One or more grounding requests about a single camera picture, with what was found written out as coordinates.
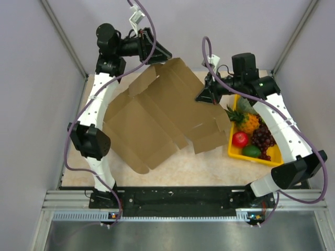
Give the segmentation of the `brown cardboard box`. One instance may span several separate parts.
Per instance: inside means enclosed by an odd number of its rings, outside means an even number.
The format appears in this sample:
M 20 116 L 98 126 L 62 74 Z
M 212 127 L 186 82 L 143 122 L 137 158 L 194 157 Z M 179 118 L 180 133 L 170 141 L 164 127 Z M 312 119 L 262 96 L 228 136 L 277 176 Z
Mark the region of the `brown cardboard box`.
M 203 88 L 180 58 L 149 66 L 107 108 L 111 149 L 146 174 L 189 144 L 195 154 L 226 145 L 230 120 L 222 106 L 195 100 Z

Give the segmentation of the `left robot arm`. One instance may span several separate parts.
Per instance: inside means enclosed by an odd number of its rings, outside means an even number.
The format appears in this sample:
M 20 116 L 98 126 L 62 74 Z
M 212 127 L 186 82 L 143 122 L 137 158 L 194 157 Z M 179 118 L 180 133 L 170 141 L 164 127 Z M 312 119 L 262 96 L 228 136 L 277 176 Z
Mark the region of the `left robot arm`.
M 125 76 L 126 57 L 138 56 L 141 63 L 150 65 L 171 59 L 171 53 L 161 46 L 151 28 L 137 30 L 134 35 L 122 37 L 111 24 L 102 24 L 96 30 L 98 59 L 94 82 L 86 105 L 68 132 L 75 149 L 89 165 L 86 169 L 95 180 L 89 208 L 121 208 L 115 179 L 110 172 L 107 154 L 111 141 L 103 132 L 103 121 L 114 90 Z

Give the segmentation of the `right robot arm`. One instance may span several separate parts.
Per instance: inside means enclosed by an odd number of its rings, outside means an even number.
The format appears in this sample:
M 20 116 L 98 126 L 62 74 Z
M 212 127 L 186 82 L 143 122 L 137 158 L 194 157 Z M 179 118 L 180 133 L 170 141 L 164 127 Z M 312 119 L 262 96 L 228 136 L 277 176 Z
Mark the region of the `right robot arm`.
M 232 57 L 233 75 L 222 78 L 217 72 L 220 58 L 203 53 L 202 65 L 209 73 L 205 87 L 196 101 L 218 104 L 223 95 L 237 94 L 251 102 L 260 115 L 280 150 L 283 163 L 271 169 L 270 174 L 249 183 L 244 200 L 251 207 L 258 206 L 264 196 L 285 189 L 315 176 L 321 169 L 324 173 L 323 190 L 314 203 L 321 201 L 327 191 L 327 155 L 319 151 L 301 133 L 289 114 L 281 91 L 271 76 L 260 77 L 255 55 L 241 53 Z

